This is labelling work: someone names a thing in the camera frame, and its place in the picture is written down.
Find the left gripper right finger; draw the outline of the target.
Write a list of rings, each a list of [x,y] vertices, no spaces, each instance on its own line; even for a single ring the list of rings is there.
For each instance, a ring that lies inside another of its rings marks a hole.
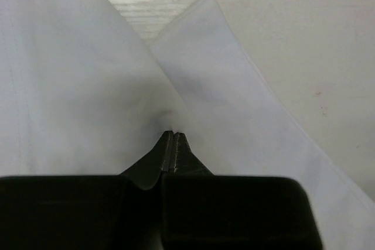
[[[286,177],[215,176],[173,136],[161,176],[165,249],[321,249],[308,196]]]

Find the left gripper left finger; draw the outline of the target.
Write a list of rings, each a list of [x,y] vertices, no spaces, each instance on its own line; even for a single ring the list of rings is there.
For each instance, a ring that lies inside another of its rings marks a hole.
[[[173,133],[164,132],[118,175],[2,177],[1,248],[129,248],[160,216],[172,143]]]

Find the white skirt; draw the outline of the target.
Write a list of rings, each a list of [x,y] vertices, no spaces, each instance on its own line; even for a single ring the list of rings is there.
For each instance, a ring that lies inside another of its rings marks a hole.
[[[1,175],[118,174],[168,129],[214,173],[291,177],[321,217],[374,220],[216,0],[198,0],[151,47],[108,0],[1,0]]]

